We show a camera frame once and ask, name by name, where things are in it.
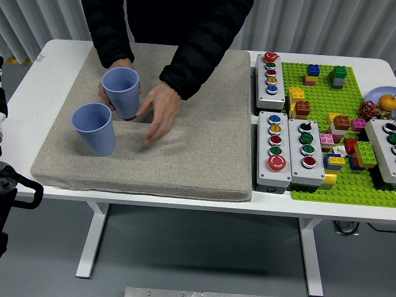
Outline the person's left hand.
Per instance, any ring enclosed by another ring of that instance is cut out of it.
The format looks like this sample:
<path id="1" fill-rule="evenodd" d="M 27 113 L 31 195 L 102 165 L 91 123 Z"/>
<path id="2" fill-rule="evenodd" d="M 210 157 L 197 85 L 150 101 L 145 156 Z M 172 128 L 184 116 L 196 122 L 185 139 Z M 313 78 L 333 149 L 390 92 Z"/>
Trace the person's left hand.
<path id="1" fill-rule="evenodd" d="M 152 145 L 167 135 L 181 111 L 182 99 L 165 82 L 156 85 L 145 97 L 136 116 L 153 108 L 153 121 L 145 134 L 145 144 Z"/>

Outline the person's right hand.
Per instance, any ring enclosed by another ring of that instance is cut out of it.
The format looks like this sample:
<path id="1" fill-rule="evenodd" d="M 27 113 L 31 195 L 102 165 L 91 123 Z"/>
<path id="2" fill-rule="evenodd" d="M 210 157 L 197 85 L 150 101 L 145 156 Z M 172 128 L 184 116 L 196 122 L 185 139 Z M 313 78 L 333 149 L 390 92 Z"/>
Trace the person's right hand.
<path id="1" fill-rule="evenodd" d="M 112 63 L 112 65 L 108 68 L 108 70 L 114 69 L 114 68 L 119 68 L 119 67 L 128 67 L 130 69 L 135 70 L 135 67 L 133 66 L 131 60 L 129 58 L 124 58 L 124 59 L 119 59 L 117 61 L 115 61 L 114 63 Z M 102 85 L 102 83 L 100 82 L 98 84 L 98 95 L 101 98 L 101 100 L 103 101 L 103 103 L 110 108 L 111 111 L 115 111 L 115 107 L 112 105 L 110 99 L 107 96 L 107 93 Z"/>

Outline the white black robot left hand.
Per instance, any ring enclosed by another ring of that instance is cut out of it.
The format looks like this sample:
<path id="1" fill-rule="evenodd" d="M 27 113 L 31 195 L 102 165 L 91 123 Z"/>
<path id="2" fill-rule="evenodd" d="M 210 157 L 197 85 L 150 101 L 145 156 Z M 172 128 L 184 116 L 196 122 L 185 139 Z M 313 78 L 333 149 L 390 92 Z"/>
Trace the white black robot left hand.
<path id="1" fill-rule="evenodd" d="M 1 56 L 0 59 L 1 59 L 1 62 L 0 62 L 1 63 L 1 65 L 0 65 L 0 67 L 1 67 L 1 76 L 2 76 L 2 66 L 4 64 L 4 58 Z M 1 102 L 0 102 L 1 122 L 0 123 L 1 123 L 1 142 L 2 142 L 2 140 L 3 140 L 2 124 L 5 121 L 5 119 L 8 117 L 7 100 L 6 100 L 5 91 L 4 91 L 3 87 L 2 87 L 2 80 L 1 80 L 0 91 L 1 91 L 1 94 L 0 94 L 1 95 L 0 96 L 0 100 L 1 100 Z"/>

